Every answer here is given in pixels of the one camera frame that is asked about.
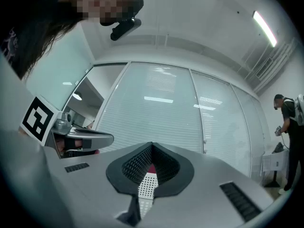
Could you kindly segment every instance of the fluorescent light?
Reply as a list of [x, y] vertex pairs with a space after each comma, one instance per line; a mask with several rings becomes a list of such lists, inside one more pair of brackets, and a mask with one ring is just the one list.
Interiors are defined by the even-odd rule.
[[200, 97], [201, 101], [206, 101], [206, 102], [210, 102], [210, 103], [214, 103], [214, 104], [222, 104], [221, 101], [217, 101], [217, 100], [213, 100], [213, 99], [209, 99], [209, 98], [204, 98], [204, 97]]
[[275, 47], [276, 46], [276, 38], [275, 38], [274, 34], [271, 32], [269, 26], [263, 20], [262, 16], [257, 11], [254, 11], [253, 18], [256, 20], [256, 22], [260, 25], [262, 30], [267, 35], [268, 39], [270, 40], [271, 45], [273, 47]]
[[198, 104], [195, 104], [194, 107], [200, 108], [200, 109], [205, 109], [205, 110], [211, 110], [211, 111], [213, 111], [213, 110], [216, 109], [214, 107], [209, 107], [209, 106], [204, 106], [204, 105], [198, 105]]
[[168, 100], [168, 99], [162, 99], [162, 98], [154, 98], [154, 97], [144, 97], [145, 100], [148, 101], [160, 101], [160, 102], [166, 102], [166, 103], [172, 103], [173, 100]]
[[75, 97], [75, 98], [76, 98], [77, 100], [79, 100], [79, 101], [82, 100], [81, 94], [80, 94], [80, 93], [77, 93], [77, 92], [73, 93], [73, 97]]

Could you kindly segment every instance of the ceiling light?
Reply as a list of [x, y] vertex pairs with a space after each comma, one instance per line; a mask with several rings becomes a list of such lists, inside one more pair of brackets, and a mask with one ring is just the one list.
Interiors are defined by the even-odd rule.
[[145, 100], [148, 101], [160, 101], [160, 102], [166, 102], [166, 103], [173, 103], [173, 100], [168, 99], [162, 99], [162, 98], [154, 98], [154, 97], [144, 97]]
[[82, 96], [79, 92], [75, 92], [73, 93], [73, 97], [75, 97], [77, 100], [81, 101], [82, 100]]
[[209, 106], [205, 106], [205, 105], [198, 105], [198, 104], [195, 104], [194, 107], [200, 108], [200, 109], [205, 109], [205, 110], [211, 110], [211, 111], [216, 109], [214, 107], [209, 107]]
[[268, 39], [270, 40], [271, 45], [273, 47], [275, 47], [276, 46], [276, 38], [275, 38], [274, 34], [272, 33], [272, 31], [270, 30], [269, 26], [263, 20], [262, 16], [257, 11], [254, 11], [253, 18], [260, 25], [262, 30], [267, 35]]

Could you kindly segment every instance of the black pants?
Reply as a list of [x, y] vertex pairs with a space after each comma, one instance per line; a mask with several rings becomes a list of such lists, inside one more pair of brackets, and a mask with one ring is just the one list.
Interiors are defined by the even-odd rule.
[[296, 168], [300, 161], [301, 165], [301, 175], [304, 175], [304, 156], [303, 156], [303, 140], [301, 139], [293, 139], [290, 138], [290, 145], [289, 145], [289, 171], [288, 171], [288, 180], [287, 184], [284, 187], [284, 190], [287, 191], [291, 188], [294, 179]]

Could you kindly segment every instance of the white perforated panel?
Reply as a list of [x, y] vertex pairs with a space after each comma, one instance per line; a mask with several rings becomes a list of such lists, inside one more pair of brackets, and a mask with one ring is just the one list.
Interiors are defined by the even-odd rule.
[[153, 205], [154, 189], [158, 187], [157, 176], [147, 173], [138, 187], [141, 217], [143, 218]]
[[157, 177], [154, 173], [147, 173], [138, 187], [138, 197], [153, 200], [154, 189], [158, 187]]

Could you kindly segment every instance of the long dark hair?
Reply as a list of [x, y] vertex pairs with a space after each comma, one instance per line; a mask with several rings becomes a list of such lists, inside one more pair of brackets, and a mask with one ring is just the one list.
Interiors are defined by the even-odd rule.
[[15, 28], [18, 49], [12, 67], [18, 77], [30, 73], [37, 61], [49, 52], [54, 42], [80, 22], [80, 16], [70, 3], [41, 6], [31, 11], [26, 21]]

